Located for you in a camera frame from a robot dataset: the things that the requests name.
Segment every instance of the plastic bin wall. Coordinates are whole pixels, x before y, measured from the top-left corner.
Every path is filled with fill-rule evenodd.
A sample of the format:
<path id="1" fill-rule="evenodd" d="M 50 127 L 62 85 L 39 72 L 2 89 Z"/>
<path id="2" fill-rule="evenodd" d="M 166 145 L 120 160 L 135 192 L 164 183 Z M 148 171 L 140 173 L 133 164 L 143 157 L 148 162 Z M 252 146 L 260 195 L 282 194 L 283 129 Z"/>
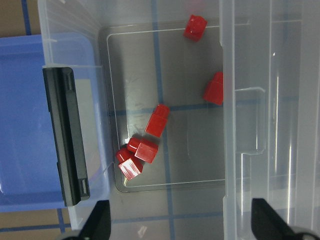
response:
<path id="1" fill-rule="evenodd" d="M 218 20 L 219 1 L 39 0 L 38 8 L 46 66 L 71 67 L 76 88 L 77 83 L 89 80 L 92 91 L 98 154 L 92 150 L 86 156 L 88 172 L 93 173 L 93 177 L 89 178 L 90 199 L 69 208 L 71 226 L 78 229 L 93 208 L 93 203 L 108 198 L 109 180 L 113 181 L 114 153 L 110 138 L 106 81 L 98 45 L 100 30 L 110 26 L 185 21 L 194 13 Z M 83 128 L 86 127 L 79 111 L 84 132 Z"/>
<path id="2" fill-rule="evenodd" d="M 319 2 L 220 3 L 225 239 L 254 239 L 252 198 L 319 234 Z"/>

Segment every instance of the plastic bin handle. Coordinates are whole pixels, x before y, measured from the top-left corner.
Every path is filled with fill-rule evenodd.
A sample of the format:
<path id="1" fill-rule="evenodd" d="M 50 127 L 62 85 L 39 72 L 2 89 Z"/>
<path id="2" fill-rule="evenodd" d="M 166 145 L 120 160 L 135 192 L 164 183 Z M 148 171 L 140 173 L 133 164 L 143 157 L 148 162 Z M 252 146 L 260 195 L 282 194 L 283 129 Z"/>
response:
<path id="1" fill-rule="evenodd" d="M 74 72 L 70 67 L 43 69 L 44 84 L 64 204 L 74 206 L 90 196 Z"/>
<path id="2" fill-rule="evenodd" d="M 237 153 L 260 155 L 266 149 L 265 95 L 261 87 L 235 90 Z"/>

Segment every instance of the floor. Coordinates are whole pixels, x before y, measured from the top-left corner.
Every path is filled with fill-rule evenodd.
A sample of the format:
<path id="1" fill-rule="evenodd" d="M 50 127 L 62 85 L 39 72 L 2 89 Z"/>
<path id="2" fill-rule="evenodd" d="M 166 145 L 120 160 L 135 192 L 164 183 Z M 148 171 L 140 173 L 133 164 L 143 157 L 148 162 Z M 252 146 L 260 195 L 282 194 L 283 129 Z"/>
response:
<path id="1" fill-rule="evenodd" d="M 0 0 L 1 38 L 40 33 L 37 0 Z M 54 240 L 68 231 L 67 208 L 0 213 L 0 240 Z"/>

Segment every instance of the plastic bin lid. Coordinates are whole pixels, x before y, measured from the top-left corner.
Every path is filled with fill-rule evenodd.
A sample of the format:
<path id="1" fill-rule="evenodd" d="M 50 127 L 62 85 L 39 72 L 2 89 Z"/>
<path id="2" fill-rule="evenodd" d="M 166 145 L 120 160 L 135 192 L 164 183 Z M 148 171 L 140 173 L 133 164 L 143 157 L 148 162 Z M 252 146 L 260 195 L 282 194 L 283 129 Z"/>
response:
<path id="1" fill-rule="evenodd" d="M 0 38 L 0 212 L 64 206 L 40 35 Z"/>

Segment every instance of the bin floor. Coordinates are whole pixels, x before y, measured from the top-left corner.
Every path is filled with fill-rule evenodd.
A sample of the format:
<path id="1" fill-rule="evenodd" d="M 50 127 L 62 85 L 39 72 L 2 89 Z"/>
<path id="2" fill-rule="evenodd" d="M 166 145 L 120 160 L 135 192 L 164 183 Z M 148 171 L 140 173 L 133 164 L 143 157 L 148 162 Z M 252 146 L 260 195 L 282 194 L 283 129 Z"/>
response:
<path id="1" fill-rule="evenodd" d="M 159 144 L 153 163 L 145 163 L 142 174 L 130 181 L 114 159 L 120 191 L 224 181 L 223 107 L 202 99 L 207 83 L 223 70 L 219 26 L 210 23 L 199 42 L 183 36 L 185 22 L 101 30 L 114 151 L 132 136 Z M 145 133 L 158 103 L 170 107 L 161 138 Z"/>

